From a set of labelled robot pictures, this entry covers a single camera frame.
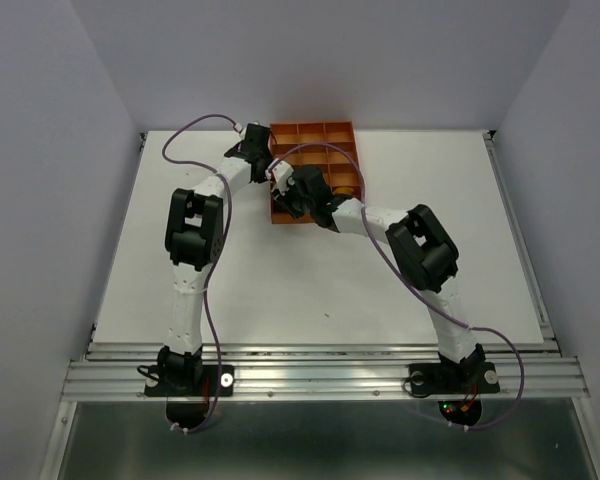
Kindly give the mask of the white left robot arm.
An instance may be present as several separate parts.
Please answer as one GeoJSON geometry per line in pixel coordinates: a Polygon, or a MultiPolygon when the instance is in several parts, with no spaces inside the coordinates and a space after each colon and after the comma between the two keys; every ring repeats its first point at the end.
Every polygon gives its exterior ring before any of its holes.
{"type": "Polygon", "coordinates": [[[273,162],[270,128],[249,123],[239,136],[217,166],[176,160],[162,151],[173,165],[194,166],[208,173],[195,186],[172,193],[164,240],[174,279],[172,316],[161,353],[179,359],[167,379],[182,394],[193,393],[202,384],[202,369],[186,359],[201,355],[203,308],[231,224],[233,195],[251,183],[265,182],[265,170],[273,162]]]}

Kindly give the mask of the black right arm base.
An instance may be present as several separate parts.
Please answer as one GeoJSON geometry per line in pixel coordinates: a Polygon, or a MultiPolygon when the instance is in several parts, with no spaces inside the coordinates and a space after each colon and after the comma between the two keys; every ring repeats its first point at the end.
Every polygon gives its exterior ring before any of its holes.
{"type": "Polygon", "coordinates": [[[438,401],[443,419],[452,425],[475,427],[482,416],[481,395],[501,392],[495,366],[486,362],[475,374],[465,377],[454,367],[442,363],[412,363],[402,380],[402,390],[416,399],[447,397],[438,401]]]}

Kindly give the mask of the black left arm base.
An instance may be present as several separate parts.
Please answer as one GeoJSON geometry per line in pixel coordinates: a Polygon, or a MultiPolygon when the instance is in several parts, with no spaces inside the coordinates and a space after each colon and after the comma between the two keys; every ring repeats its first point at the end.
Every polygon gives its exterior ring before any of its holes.
{"type": "Polygon", "coordinates": [[[233,365],[203,364],[199,377],[169,378],[157,365],[140,365],[136,371],[144,378],[143,395],[165,400],[165,416],[172,431],[183,434],[205,429],[220,398],[233,395],[233,365]]]}

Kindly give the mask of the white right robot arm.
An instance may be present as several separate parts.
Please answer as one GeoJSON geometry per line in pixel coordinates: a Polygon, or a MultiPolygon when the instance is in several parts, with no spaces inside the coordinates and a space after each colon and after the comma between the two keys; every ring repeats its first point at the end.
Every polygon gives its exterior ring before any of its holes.
{"type": "Polygon", "coordinates": [[[475,380],[475,366],[485,354],[471,328],[460,320],[455,282],[459,251],[428,206],[367,207],[352,194],[332,192],[315,165],[294,168],[281,162],[266,177],[273,182],[274,200],[293,217],[307,214],[324,229],[386,244],[393,255],[390,267],[428,309],[443,362],[441,381],[462,390],[475,380]]]}

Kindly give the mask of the mustard yellow striped sock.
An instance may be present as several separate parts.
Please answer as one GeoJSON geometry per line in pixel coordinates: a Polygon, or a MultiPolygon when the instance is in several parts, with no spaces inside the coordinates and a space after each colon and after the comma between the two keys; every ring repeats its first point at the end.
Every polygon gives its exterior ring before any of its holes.
{"type": "Polygon", "coordinates": [[[335,195],[349,195],[353,196],[355,190],[352,187],[337,187],[333,190],[335,195]]]}

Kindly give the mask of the orange compartment tray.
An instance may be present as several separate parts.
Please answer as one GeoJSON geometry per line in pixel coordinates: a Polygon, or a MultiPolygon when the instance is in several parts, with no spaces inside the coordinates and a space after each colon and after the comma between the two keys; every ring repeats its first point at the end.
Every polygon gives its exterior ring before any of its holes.
{"type": "MultiPolygon", "coordinates": [[[[351,122],[274,123],[270,129],[273,139],[269,146],[274,161],[284,160],[294,168],[317,165],[332,191],[337,187],[352,187],[355,190],[352,199],[362,198],[363,181],[351,122]]],[[[273,224],[314,223],[309,215],[294,219],[281,208],[274,201],[270,185],[273,224]]]]}

